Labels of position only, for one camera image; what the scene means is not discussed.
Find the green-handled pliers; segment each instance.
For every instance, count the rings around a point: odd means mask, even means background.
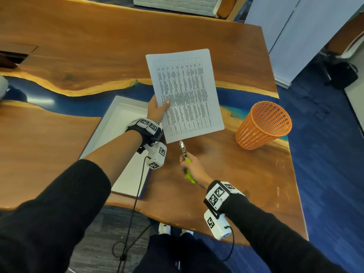
[[[185,161],[185,162],[190,163],[190,162],[191,162],[191,159],[189,159],[189,158],[188,158],[187,150],[186,150],[186,148],[185,148],[184,143],[183,143],[183,141],[182,141],[182,140],[180,140],[180,148],[181,148],[181,150],[182,150],[182,155],[183,155],[183,159],[184,159],[184,161]],[[196,182],[193,180],[193,178],[192,178],[192,176],[191,176],[191,174],[190,174],[190,172],[189,172],[189,170],[188,170],[188,169],[185,169],[185,170],[184,170],[184,172],[186,173],[186,177],[187,177],[187,179],[188,179],[189,181],[191,181],[192,183],[196,183]]]

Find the person's left hand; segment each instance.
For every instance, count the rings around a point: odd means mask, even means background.
[[[170,107],[170,105],[171,102],[168,100],[163,104],[163,106],[158,107],[157,98],[154,95],[148,103],[147,118],[154,121],[156,124],[160,124],[164,117],[164,112]]]

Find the black sweater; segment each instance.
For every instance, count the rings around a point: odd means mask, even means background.
[[[75,162],[36,199],[0,218],[0,272],[65,272],[110,192],[102,169]],[[221,209],[272,272],[345,272],[243,195],[231,195]]]

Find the white sneaker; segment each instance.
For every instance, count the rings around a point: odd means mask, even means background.
[[[183,235],[184,233],[190,233],[191,235],[193,235],[193,232],[192,232],[192,231],[182,229],[182,233],[181,233],[181,235]]]
[[[163,223],[159,223],[158,234],[171,234],[171,226]]]

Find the perforated basket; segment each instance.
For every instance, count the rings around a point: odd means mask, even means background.
[[[253,150],[287,135],[291,128],[291,118],[282,107],[270,101],[260,101],[253,105],[240,125],[235,140],[242,148]]]

